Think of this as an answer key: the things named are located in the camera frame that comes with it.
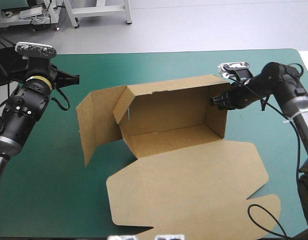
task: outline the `white tape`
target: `white tape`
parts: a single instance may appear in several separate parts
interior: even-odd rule
[[[295,113],[295,114],[294,114],[293,116],[291,116],[289,119],[285,120],[284,123],[285,123],[285,124],[288,124],[288,123],[292,122],[293,119],[294,119],[296,116],[298,116],[298,115],[300,115],[300,114],[302,114],[302,113],[308,113],[308,109],[301,109],[301,110],[299,110],[297,113]]]

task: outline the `gray floor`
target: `gray floor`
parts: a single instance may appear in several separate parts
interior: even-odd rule
[[[107,0],[108,5],[122,0]],[[94,0],[74,0],[77,7]],[[130,0],[124,15],[83,18],[71,26],[62,10],[61,30],[10,27],[14,42],[49,44],[59,54],[143,53],[292,48],[308,51],[308,0]],[[0,102],[6,97],[0,87]]]

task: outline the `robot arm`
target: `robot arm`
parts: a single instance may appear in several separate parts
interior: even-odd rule
[[[54,100],[62,110],[69,109],[69,102],[60,88],[79,84],[80,78],[79,75],[60,71],[51,64],[56,50],[49,45],[19,42],[15,48],[1,50],[3,53],[11,51],[17,56],[17,60],[10,66],[8,75],[4,77],[8,77],[8,81],[17,81],[22,85],[19,84],[11,96],[0,105],[5,105],[0,116],[0,176],[10,157],[22,150],[50,100]],[[10,61],[3,58],[0,60],[2,63]],[[53,90],[57,90],[65,98],[68,108],[63,107],[57,99],[50,98]]]
[[[299,80],[303,68],[301,67],[299,73],[291,65],[270,62],[255,77],[248,68],[249,64],[246,62],[221,64],[222,76],[232,80],[235,77],[236,80],[226,92],[213,97],[211,104],[218,106],[220,110],[243,109],[259,100],[259,97],[268,99],[273,95],[282,113],[293,120],[308,155],[308,93]],[[308,224],[308,159],[299,172],[303,173],[299,178],[299,194]]]

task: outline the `cardboard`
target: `cardboard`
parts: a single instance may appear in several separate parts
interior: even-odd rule
[[[157,234],[184,234],[186,240],[251,240],[260,239],[267,233],[249,219],[247,208],[250,204],[259,204],[278,219],[280,201],[276,195],[267,195],[234,203],[225,207],[216,207],[200,214],[157,226],[137,235],[140,240],[155,239]],[[252,208],[253,218],[267,229],[273,229],[276,222],[263,210]]]
[[[138,158],[107,180],[115,224],[154,227],[140,234],[145,240],[266,235],[251,227],[247,206],[260,202],[279,217],[279,199],[247,200],[268,181],[267,172],[253,144],[223,140],[227,111],[209,103],[228,86],[205,75],[97,90],[80,103],[85,165],[97,146],[121,138]],[[254,215],[274,228],[264,213]]]
[[[142,157],[107,190],[115,224],[155,227],[243,201],[267,181],[253,144],[219,140]]]
[[[211,107],[209,99],[228,85],[214,75],[206,75],[90,92],[76,109],[85,165],[97,146],[119,140],[122,135],[138,158],[222,139],[226,111]],[[207,128],[205,137],[197,139],[197,129],[186,128],[199,125]],[[138,145],[151,136],[159,141]],[[188,138],[181,142],[179,136]]]

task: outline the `green mat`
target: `green mat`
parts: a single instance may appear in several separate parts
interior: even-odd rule
[[[112,223],[106,179],[135,160],[122,140],[97,149],[85,168],[75,107],[92,90],[180,77],[218,74],[223,62],[247,61],[254,74],[271,61],[301,63],[295,50],[242,50],[183,53],[59,55],[58,68],[81,75],[81,84],[64,88],[72,108],[51,102],[23,151],[2,178],[1,227],[4,237],[106,237],[142,227]],[[308,73],[302,82],[308,90]],[[270,102],[276,105],[273,97]],[[252,142],[264,161],[269,182],[255,196],[277,194],[280,221],[291,236],[306,228],[294,180],[296,137],[283,119],[260,103],[228,112],[226,139]],[[302,160],[306,156],[303,150]]]
[[[28,7],[27,0],[0,0],[0,10]]]

